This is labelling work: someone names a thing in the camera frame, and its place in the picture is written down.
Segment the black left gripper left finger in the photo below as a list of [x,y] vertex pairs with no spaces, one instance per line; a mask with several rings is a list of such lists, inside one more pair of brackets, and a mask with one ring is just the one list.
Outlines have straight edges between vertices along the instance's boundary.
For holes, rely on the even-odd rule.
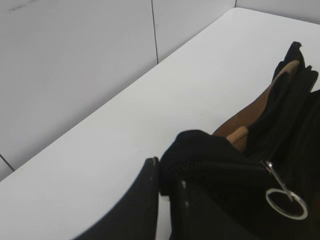
[[159,160],[145,160],[117,204],[77,240],[154,240],[159,210]]

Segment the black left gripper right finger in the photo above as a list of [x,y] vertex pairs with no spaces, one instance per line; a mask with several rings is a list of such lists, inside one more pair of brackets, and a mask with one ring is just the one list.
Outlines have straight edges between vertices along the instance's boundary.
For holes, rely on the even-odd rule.
[[251,240],[253,235],[235,222],[193,183],[177,180],[170,199],[171,240]]

